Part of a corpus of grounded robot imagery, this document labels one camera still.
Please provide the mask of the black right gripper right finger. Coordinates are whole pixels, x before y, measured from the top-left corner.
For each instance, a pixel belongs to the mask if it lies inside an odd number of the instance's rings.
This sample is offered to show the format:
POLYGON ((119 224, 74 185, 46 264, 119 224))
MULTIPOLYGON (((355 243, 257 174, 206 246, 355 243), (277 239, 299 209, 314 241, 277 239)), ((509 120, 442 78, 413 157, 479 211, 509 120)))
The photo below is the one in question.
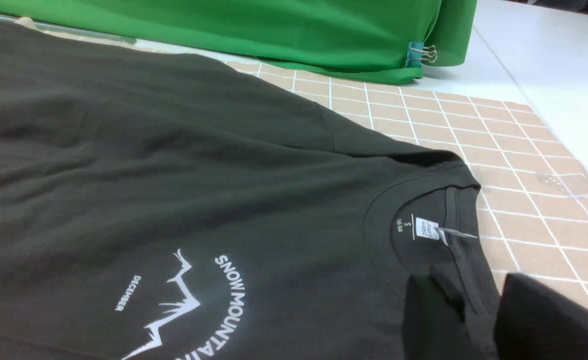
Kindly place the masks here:
POLYGON ((509 273, 493 339, 500 360, 588 360, 588 309, 530 276, 509 273))

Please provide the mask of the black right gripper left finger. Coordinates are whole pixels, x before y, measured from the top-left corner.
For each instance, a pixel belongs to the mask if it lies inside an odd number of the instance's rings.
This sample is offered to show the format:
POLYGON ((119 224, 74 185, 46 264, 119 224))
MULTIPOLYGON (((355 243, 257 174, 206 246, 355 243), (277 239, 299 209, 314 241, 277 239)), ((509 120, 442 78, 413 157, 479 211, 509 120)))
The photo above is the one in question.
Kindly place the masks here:
POLYGON ((441 271, 411 273, 406 283, 402 340, 406 360, 497 360, 495 315, 473 309, 441 271))

